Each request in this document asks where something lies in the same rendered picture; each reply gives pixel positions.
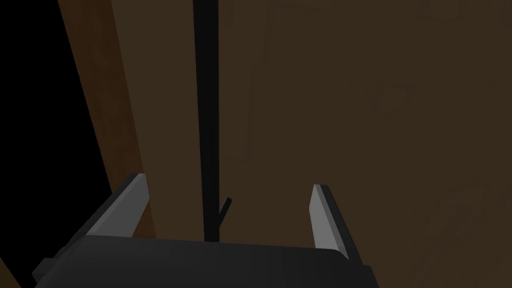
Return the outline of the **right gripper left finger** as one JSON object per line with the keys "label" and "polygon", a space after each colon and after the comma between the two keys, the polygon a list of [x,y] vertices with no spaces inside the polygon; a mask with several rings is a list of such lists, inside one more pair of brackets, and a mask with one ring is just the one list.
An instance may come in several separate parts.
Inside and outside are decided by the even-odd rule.
{"label": "right gripper left finger", "polygon": [[146,175],[130,174],[80,228],[78,237],[131,237],[149,199]]}

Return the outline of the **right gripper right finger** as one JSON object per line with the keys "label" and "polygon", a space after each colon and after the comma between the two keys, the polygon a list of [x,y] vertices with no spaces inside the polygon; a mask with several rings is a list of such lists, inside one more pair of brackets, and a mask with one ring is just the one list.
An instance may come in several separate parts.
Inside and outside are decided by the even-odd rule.
{"label": "right gripper right finger", "polygon": [[351,263],[363,264],[334,195],[327,185],[313,186],[309,201],[309,217],[315,248],[336,250]]}

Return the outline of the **brown door leaf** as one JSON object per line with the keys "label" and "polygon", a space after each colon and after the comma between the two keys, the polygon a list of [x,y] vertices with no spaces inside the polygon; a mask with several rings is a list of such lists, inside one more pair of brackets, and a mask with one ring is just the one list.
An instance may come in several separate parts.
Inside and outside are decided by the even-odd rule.
{"label": "brown door leaf", "polygon": [[327,185],[380,288],[512,288],[512,0],[219,0],[219,87],[222,242]]}

